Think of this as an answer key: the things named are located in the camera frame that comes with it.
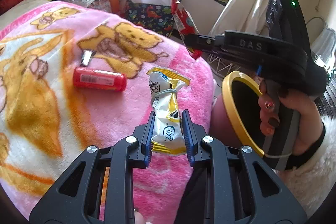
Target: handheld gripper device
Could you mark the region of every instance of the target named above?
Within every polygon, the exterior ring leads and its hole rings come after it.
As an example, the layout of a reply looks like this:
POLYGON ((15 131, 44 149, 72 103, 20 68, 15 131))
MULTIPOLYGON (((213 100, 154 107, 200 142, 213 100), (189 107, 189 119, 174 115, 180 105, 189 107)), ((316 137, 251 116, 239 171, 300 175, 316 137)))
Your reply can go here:
MULTIPOLYGON (((33 208, 31 224, 134 224, 132 169, 152 157, 155 114, 114 146, 85 149, 33 208), (106 168, 104 220, 99 219, 106 168)), ((204 224, 304 224, 307 216, 273 170, 251 149, 224 146, 182 113, 187 157, 205 169, 204 224)))
POLYGON ((298 0, 269 0, 266 22, 270 37, 225 31, 216 37, 190 34, 184 43, 187 47, 258 71, 265 79, 267 94, 275 104, 280 125, 271 137, 262 135, 258 128, 249 132, 248 138, 238 137, 243 145, 261 151, 270 167, 284 170, 298 133, 300 114, 279 102, 278 89, 293 88, 317 97, 325 92, 328 77, 325 69, 316 65, 311 57, 298 0))

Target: rubber band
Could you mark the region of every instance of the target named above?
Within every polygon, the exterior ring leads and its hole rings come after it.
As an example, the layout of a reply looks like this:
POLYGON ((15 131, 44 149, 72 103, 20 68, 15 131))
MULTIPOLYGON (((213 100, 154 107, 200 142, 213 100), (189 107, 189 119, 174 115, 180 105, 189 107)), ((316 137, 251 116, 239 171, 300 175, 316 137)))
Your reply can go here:
POLYGON ((151 104, 153 105, 153 102, 155 101, 155 99, 158 98, 160 95, 164 95, 164 94, 168 94, 168 93, 175 93, 175 95, 177 97, 177 90, 176 89, 163 90, 163 91, 158 92, 154 96, 152 96, 151 104))

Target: pink blanket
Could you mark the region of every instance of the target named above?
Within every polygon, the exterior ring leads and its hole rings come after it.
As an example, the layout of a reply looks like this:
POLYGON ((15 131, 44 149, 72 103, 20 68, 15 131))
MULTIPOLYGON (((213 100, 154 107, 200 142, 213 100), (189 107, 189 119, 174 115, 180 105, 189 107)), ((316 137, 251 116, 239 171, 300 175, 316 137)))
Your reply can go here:
MULTIPOLYGON (((179 107, 208 130, 211 70, 166 37, 60 1, 0 32, 0 183, 26 218, 87 146, 114 145, 147 122, 152 108, 146 72, 155 65, 191 79, 178 93, 179 107), (97 50, 89 67, 127 75, 125 92, 72 85, 85 48, 97 50)), ((134 170, 134 206, 146 221, 173 223, 190 173, 185 155, 154 154, 148 169, 134 170)))

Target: red packaging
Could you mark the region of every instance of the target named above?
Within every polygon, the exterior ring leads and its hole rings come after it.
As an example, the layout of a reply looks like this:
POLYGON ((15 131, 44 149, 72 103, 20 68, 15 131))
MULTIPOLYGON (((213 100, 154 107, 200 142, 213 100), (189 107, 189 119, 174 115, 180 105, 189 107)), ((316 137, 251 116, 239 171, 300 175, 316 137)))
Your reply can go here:
MULTIPOLYGON (((183 42, 184 42, 184 37, 187 34, 199 33, 193 19, 191 18, 191 15, 183 7, 180 1, 172 0, 171 12, 174 17, 174 22, 177 26, 177 30, 180 33, 180 36, 183 42)), ((186 47, 186 48, 188 49, 190 56, 195 60, 202 55, 202 51, 200 50, 194 50, 190 47, 186 47)))
POLYGON ((127 78, 120 73, 76 67, 73 72, 73 85, 91 89, 124 91, 127 78))

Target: label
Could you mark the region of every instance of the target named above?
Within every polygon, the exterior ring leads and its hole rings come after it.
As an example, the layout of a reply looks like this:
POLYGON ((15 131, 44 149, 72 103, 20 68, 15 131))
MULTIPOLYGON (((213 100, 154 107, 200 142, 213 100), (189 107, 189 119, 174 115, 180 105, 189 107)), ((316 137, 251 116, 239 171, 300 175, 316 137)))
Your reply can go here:
POLYGON ((184 30, 184 29, 185 29, 185 26, 183 25, 183 23, 182 23, 181 19, 179 18, 179 16, 176 15, 176 14, 173 14, 173 18, 174 18, 174 21, 175 21, 175 23, 176 23, 177 29, 178 29, 179 31, 184 30))
POLYGON ((162 76, 162 78, 164 78, 165 81, 168 80, 168 77, 166 75, 164 75, 162 72, 159 72, 159 74, 162 76))
POLYGON ((149 86, 151 88, 151 94, 157 94, 159 92, 159 83, 158 82, 154 82, 154 83, 149 83, 149 86))
POLYGON ((266 52, 264 45, 259 41, 244 40, 244 39, 235 39, 230 42, 233 46, 248 48, 255 51, 266 52))
POLYGON ((81 75, 80 82, 82 83, 92 83, 98 85, 114 85, 114 78, 93 76, 93 75, 81 75))
POLYGON ((173 126, 167 126, 163 130, 163 139, 167 142, 174 139, 175 128, 173 126))

